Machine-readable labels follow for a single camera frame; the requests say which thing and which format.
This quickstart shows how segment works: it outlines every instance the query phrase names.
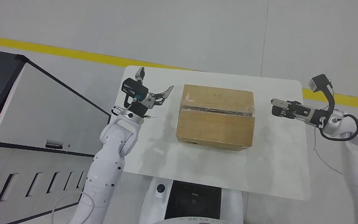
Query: black frame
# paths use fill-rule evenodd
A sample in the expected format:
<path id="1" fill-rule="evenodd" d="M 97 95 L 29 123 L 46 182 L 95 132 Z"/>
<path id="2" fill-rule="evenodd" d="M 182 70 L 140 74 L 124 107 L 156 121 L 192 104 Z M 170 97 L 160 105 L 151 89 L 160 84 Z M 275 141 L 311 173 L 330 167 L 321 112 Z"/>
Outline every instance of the black frame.
<path id="1" fill-rule="evenodd" d="M 84 96 L 82 96 L 81 94 L 79 94 L 77 91 L 75 91 L 74 89 L 72 89 L 71 87 L 69 87 L 68 85 L 66 85 L 65 83 L 63 83 L 59 79 L 57 79 L 56 77 L 54 77 L 52 74 L 50 74 L 49 72 L 45 71 L 43 68 L 41 68 L 40 66 L 38 66 L 34 62 L 30 61 L 24 55 L 11 54 L 11 53 L 7 53 L 7 52 L 0 52 L 0 79 L 4 80 L 4 81 L 0 82 L 0 112 L 2 111 L 4 103 L 5 103 L 6 99 L 7 99 L 7 96 L 9 94 L 9 92 L 10 92 L 10 90 L 11 90 L 11 88 L 12 88 L 12 86 L 13 86 L 15 80 L 16 80 L 16 78 L 18 77 L 18 75 L 20 74 L 20 72 L 22 71 L 22 69 L 23 69 L 23 67 L 25 66 L 26 63 L 28 63 L 31 66 L 35 67 L 37 70 L 39 70 L 43 74 L 45 74 L 48 77 L 52 78 L 55 82 L 57 82 L 60 85 L 64 86 L 69 91 L 73 92 L 74 94 L 76 94 L 77 96 L 82 98 L 84 101 L 88 102 L 89 104 L 91 104 L 92 106 L 94 106 L 95 108 L 97 108 L 98 110 L 103 112 L 104 114 L 106 114 L 108 116 L 108 122 L 107 123 L 109 124 L 110 119 L 111 119 L 111 114 L 106 112 L 104 109 L 100 108 L 98 105 L 94 104 L 89 99 L 87 99 Z M 49 149 L 49 148 L 23 146 L 23 145 L 19 145 L 19 144 L 11 144 L 11 143 L 6 143 L 6 142 L 0 142 L 0 147 L 13 148 L 13 149 L 18 149 L 18 150 L 30 150 L 30 151 L 48 152 L 48 153 L 60 153 L 60 154 L 67 154 L 67 155 L 72 155 L 72 156 L 94 157 L 94 155 L 92 155 L 92 154 L 78 153 L 78 152 L 67 152 L 67 151 Z M 73 203 L 73 204 L 69 204 L 69 205 L 61 207 L 61 208 L 57 208 L 56 211 L 77 205 L 79 203 L 80 198 L 81 197 L 79 197 L 77 203 Z M 43 212 L 41 214 L 37 214 L 37 215 L 34 215 L 34 216 L 23 218 L 21 220 L 13 221 L 13 222 L 10 222 L 8 224 L 15 224 L 15 223 L 25 222 L 25 221 L 31 220 L 33 218 L 38 218 L 40 216 L 50 214 L 51 212 L 52 211 Z"/>

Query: black cable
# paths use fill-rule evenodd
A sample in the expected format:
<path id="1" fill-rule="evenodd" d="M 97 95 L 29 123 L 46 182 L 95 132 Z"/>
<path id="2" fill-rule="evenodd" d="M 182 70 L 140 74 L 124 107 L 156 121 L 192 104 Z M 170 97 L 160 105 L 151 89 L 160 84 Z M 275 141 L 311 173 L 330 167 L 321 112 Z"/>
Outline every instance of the black cable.
<path id="1" fill-rule="evenodd" d="M 345 141 L 350 141 L 350 140 L 354 139 L 354 138 L 358 135 L 358 119 L 357 119 L 355 116 L 351 115 L 351 114 L 345 114 L 345 115 L 343 115 L 343 116 L 344 116 L 344 117 L 349 116 L 350 118 L 352 118 L 352 119 L 355 121 L 356 127 L 357 127 L 356 132 L 355 132 L 353 135 L 351 135 L 350 137 L 348 137 L 348 138 L 330 138 L 330 137 L 326 136 L 326 135 L 323 133 L 323 129 L 322 129 L 322 128 L 319 128 L 319 132 L 321 133 L 321 135 L 322 135 L 323 138 L 328 139 L 328 140 L 331 140 L 331 141 L 345 142 Z"/>

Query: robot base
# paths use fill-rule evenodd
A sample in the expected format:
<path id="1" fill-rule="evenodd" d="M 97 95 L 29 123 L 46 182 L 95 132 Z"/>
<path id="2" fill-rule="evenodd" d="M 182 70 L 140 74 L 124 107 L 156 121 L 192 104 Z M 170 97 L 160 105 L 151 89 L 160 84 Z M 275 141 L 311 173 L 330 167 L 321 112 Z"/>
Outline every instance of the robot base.
<path id="1" fill-rule="evenodd" d="M 153 178 L 139 224 L 188 216 L 243 223 L 242 193 L 239 190 Z"/>

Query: black panel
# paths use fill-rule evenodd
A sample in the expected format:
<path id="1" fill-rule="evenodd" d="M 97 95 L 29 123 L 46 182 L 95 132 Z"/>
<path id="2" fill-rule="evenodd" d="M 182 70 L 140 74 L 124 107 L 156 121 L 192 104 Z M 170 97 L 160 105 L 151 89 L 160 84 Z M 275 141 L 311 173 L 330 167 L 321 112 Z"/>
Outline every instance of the black panel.
<path id="1" fill-rule="evenodd" d="M 222 189 L 214 186 L 173 181 L 165 220 L 177 217 L 220 219 Z"/>
<path id="2" fill-rule="evenodd" d="M 26 59 L 18 57 L 16 54 L 0 52 L 0 111 L 4 107 L 13 83 L 26 63 Z"/>

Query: white platform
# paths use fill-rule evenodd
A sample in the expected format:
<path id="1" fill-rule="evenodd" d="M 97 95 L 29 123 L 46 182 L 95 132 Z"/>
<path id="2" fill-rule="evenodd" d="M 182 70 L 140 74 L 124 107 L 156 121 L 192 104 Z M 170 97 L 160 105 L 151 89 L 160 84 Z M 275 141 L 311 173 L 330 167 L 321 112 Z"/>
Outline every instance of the white platform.
<path id="1" fill-rule="evenodd" d="M 127 67 L 123 79 L 139 67 Z M 256 121 L 253 146 L 236 152 L 178 143 L 175 133 L 184 84 L 254 92 Z M 231 74 L 145 68 L 144 85 L 158 93 L 175 85 L 157 116 L 142 125 L 138 143 L 126 157 L 126 172 L 247 192 L 307 200 L 310 197 L 305 124 L 271 115 L 272 98 L 302 101 L 297 81 Z M 116 105 L 123 106 L 119 91 Z"/>

